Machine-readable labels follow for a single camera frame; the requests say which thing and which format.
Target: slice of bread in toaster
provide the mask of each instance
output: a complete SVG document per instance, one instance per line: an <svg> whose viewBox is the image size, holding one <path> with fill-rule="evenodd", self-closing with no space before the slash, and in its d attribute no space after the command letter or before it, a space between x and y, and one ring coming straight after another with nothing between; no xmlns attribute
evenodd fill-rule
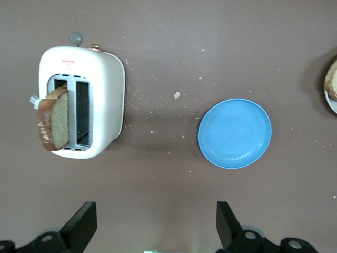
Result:
<svg viewBox="0 0 337 253"><path fill-rule="evenodd" d="M337 99L337 61L331 65L326 74L324 79L324 89L328 91L332 98Z"/></svg>
<svg viewBox="0 0 337 253"><path fill-rule="evenodd" d="M57 151L69 143L68 89L58 87L38 105L38 130L43 147Z"/></svg>

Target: toaster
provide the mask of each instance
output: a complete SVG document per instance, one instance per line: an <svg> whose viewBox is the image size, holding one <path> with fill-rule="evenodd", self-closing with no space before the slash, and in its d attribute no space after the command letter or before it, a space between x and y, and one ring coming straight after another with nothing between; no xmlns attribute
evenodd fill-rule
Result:
<svg viewBox="0 0 337 253"><path fill-rule="evenodd" d="M125 70L121 60L91 48L58 46L47 50L39 64L39 97L31 97L38 108L41 99L60 86L68 91L69 142L54 154L87 159L100 154L123 125Z"/></svg>

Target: table surface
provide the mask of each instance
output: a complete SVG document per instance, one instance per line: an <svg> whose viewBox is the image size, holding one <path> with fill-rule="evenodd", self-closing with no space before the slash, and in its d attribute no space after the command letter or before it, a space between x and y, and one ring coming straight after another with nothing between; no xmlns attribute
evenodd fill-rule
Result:
<svg viewBox="0 0 337 253"><path fill-rule="evenodd" d="M2 1L0 22L1 239L22 246L89 200L98 230L85 252L216 252L227 201L275 244L337 252L337 115L323 94L336 1ZM42 54L73 31L126 69L122 133L88 160L44 151L29 103ZM272 122L266 153L238 170L208 162L196 137L231 98Z"/></svg>

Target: empty toaster slot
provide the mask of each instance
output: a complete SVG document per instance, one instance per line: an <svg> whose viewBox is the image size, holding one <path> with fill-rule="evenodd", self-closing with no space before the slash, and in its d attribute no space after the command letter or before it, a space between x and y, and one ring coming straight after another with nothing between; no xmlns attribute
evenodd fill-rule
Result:
<svg viewBox="0 0 337 253"><path fill-rule="evenodd" d="M89 81L78 75L58 74L50 78L48 93L66 85L69 97L69 144L63 149L87 150L92 143L92 99Z"/></svg>

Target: blue plate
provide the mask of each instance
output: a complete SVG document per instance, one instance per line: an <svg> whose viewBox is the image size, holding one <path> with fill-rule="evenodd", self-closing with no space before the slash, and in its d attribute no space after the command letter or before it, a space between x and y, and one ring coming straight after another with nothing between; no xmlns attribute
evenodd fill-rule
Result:
<svg viewBox="0 0 337 253"><path fill-rule="evenodd" d="M226 169L248 166L266 151L272 127L262 107L247 99L229 99L202 119L198 142L203 155Z"/></svg>

